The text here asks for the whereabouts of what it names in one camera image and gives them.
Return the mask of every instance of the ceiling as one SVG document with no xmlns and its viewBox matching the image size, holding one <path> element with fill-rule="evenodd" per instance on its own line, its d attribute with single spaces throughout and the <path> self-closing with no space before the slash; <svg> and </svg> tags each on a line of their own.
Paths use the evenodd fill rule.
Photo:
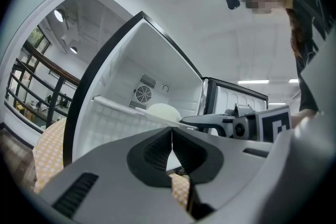
<svg viewBox="0 0 336 224">
<path fill-rule="evenodd" d="M 229 10 L 225 0 L 114 0 L 132 15 L 143 10 L 180 46 L 203 76 L 237 83 L 269 95 L 270 102 L 290 103 L 299 91 L 290 47 L 288 16 L 254 15 L 244 7 Z"/>
<path fill-rule="evenodd" d="M 105 42 L 125 23 L 98 0 L 65 0 L 58 8 L 66 11 L 66 21 L 59 22 L 54 11 L 46 16 L 58 47 L 89 64 Z"/>
</svg>

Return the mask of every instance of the ceiling light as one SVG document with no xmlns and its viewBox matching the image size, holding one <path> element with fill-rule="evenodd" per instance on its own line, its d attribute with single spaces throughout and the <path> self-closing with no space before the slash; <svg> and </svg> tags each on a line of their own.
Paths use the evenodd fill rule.
<svg viewBox="0 0 336 224">
<path fill-rule="evenodd" d="M 56 18 L 62 23 L 63 20 L 65 19 L 65 13 L 62 9 L 56 9 L 54 10 L 54 14 Z"/>
<path fill-rule="evenodd" d="M 71 50 L 73 53 L 77 54 L 77 48 L 76 48 L 76 47 L 71 47 L 70 50 Z"/>
<path fill-rule="evenodd" d="M 268 79 L 264 80 L 239 80 L 238 84 L 267 84 L 269 82 Z"/>
</svg>

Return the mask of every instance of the fluorescent light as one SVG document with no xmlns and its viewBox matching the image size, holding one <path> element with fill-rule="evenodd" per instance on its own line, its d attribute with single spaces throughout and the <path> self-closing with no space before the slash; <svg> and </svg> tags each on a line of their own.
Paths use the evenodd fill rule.
<svg viewBox="0 0 336 224">
<path fill-rule="evenodd" d="M 76 48 L 76 47 L 71 47 L 70 50 L 71 50 L 73 53 L 77 54 L 77 48 Z"/>
<path fill-rule="evenodd" d="M 64 20 L 63 14 L 59 10 L 54 10 L 56 18 L 62 23 Z"/>
<path fill-rule="evenodd" d="M 267 84 L 269 82 L 268 79 L 264 80 L 239 80 L 238 84 Z"/>
</svg>

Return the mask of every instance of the railing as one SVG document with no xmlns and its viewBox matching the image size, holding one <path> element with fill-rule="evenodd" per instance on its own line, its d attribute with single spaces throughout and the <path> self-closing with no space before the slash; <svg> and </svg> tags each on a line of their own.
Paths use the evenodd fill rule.
<svg viewBox="0 0 336 224">
<path fill-rule="evenodd" d="M 6 91 L 6 96 L 11 95 L 14 99 L 13 101 L 13 106 L 10 105 L 9 102 L 5 101 L 5 105 L 22 121 L 24 121 L 28 126 L 30 126 L 31 128 L 33 128 L 34 130 L 36 130 L 39 133 L 42 133 L 43 130 L 41 128 L 36 127 L 36 125 L 32 124 L 31 121 L 22 115 L 19 115 L 18 111 L 17 111 L 17 104 L 20 104 L 22 106 L 23 109 L 25 109 L 25 111 L 30 112 L 32 115 L 38 117 L 40 120 L 44 121 L 46 124 L 46 128 L 49 127 L 50 125 L 53 124 L 54 120 L 53 120 L 53 116 L 54 116 L 54 112 L 59 113 L 60 115 L 67 117 L 68 114 L 64 111 L 62 111 L 61 109 L 57 108 L 57 100 L 58 97 L 60 96 L 61 99 L 63 100 L 67 100 L 68 102 L 72 102 L 72 98 L 64 95 L 63 93 L 60 92 L 62 85 L 67 81 L 62 75 L 59 76 L 57 84 L 55 87 L 52 87 L 51 85 L 47 84 L 45 81 L 43 81 L 41 78 L 39 78 L 38 76 L 36 76 L 34 74 L 34 72 L 32 72 L 31 68 L 22 63 L 19 59 L 16 59 L 17 64 L 13 66 L 13 70 L 19 70 L 21 71 L 21 76 L 20 78 L 17 78 L 13 71 L 10 73 L 10 78 L 8 81 L 8 87 L 7 87 L 7 91 Z M 52 91 L 52 96 L 50 98 L 50 100 L 46 101 L 43 98 L 41 98 L 39 95 L 37 95 L 36 93 L 34 93 L 29 87 L 27 87 L 26 85 L 24 85 L 22 83 L 22 78 L 23 78 L 23 74 L 24 72 L 27 72 L 30 74 L 31 78 L 34 78 L 36 81 L 38 81 L 41 85 L 43 85 L 44 87 L 46 87 L 47 89 L 49 89 L 50 91 Z M 15 92 L 13 90 L 10 89 L 9 87 L 9 83 L 11 80 L 15 80 L 17 83 L 17 88 L 15 90 Z M 39 108 L 33 108 L 29 103 L 25 103 L 25 101 L 21 100 L 18 96 L 19 96 L 19 89 L 20 87 L 22 89 L 24 89 L 27 93 L 29 93 L 33 98 L 35 98 L 39 103 L 45 105 L 47 108 L 45 108 L 43 111 L 40 111 Z"/>
</svg>

